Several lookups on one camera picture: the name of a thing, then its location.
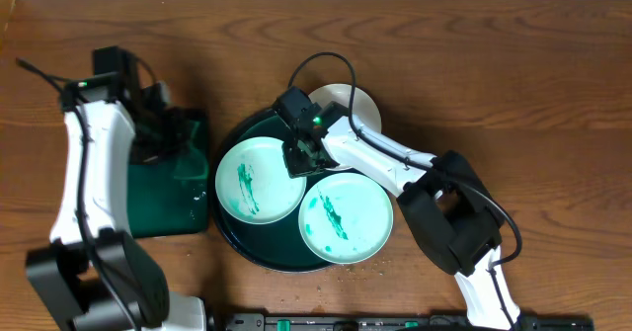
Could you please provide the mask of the white plate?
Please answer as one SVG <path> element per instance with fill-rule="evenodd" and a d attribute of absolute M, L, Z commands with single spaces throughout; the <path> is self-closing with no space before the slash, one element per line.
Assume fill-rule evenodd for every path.
<path fill-rule="evenodd" d="M 338 83 L 322 86 L 312 91 L 308 97 L 312 103 L 318 104 L 323 109 L 332 102 L 347 108 L 350 93 L 350 85 Z M 375 102 L 359 88 L 355 89 L 353 119 L 361 128 L 374 133 L 382 131 L 381 115 Z M 369 164 L 375 163 L 375 159 L 379 158 L 377 150 L 354 134 L 349 126 L 348 116 L 340 117 L 327 128 L 327 132 L 323 143 L 327 153 L 338 163 L 338 166 L 330 168 L 330 171 L 359 168 L 361 173 L 365 173 Z"/>
<path fill-rule="evenodd" d="M 249 224 L 270 224 L 299 206 L 305 178 L 292 178 L 285 166 L 282 141 L 253 137 L 228 150 L 215 174 L 220 205 L 232 217 Z"/>
<path fill-rule="evenodd" d="M 386 244 L 393 227 L 393 206 L 373 180 L 358 173 L 337 173 L 307 191 L 298 227 L 306 246 L 319 258 L 332 264 L 355 264 Z"/>

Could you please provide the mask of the green sponge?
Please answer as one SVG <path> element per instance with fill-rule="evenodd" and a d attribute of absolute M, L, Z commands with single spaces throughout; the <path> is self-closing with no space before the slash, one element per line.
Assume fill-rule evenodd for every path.
<path fill-rule="evenodd" d="M 206 179 L 208 176 L 206 156 L 196 147 L 189 145 L 177 157 L 173 174 L 175 179 L 183 181 Z"/>

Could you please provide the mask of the white plate top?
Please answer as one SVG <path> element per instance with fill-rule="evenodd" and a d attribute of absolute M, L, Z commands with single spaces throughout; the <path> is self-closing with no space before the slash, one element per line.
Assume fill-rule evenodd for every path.
<path fill-rule="evenodd" d="M 347 108 L 350 93 L 350 85 L 338 83 L 322 86 L 312 91 L 308 97 L 312 103 L 318 104 L 323 109 L 332 102 Z M 359 88 L 355 89 L 353 119 L 361 128 L 374 133 L 382 131 L 381 115 L 375 102 Z M 359 168 L 361 173 L 365 173 L 369 164 L 375 163 L 375 159 L 379 158 L 377 150 L 354 134 L 349 126 L 348 116 L 340 117 L 327 128 L 327 132 L 323 143 L 327 153 L 338 163 L 338 166 L 330 168 L 330 171 Z"/>

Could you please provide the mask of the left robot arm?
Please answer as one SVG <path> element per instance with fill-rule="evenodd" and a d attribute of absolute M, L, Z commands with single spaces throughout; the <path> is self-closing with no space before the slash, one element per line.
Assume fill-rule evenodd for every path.
<path fill-rule="evenodd" d="M 208 123 L 119 46 L 92 53 L 93 73 L 47 75 L 68 137 L 63 196 L 29 282 L 62 330 L 205 330 L 204 302 L 168 287 L 143 238 L 208 225 Z"/>

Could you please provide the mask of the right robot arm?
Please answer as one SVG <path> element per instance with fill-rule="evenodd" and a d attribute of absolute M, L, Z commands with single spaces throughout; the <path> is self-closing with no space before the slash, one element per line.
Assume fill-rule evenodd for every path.
<path fill-rule="evenodd" d="M 291 133 L 282 146 L 291 177 L 351 167 L 391 193 L 422 252 L 455 277 L 471 326 L 515 330 L 520 309 L 513 302 L 502 266 L 501 229 L 508 226 L 522 246 L 510 215 L 491 197 L 459 153 L 424 153 L 369 127 L 354 103 L 320 106 L 290 87 L 273 109 Z"/>

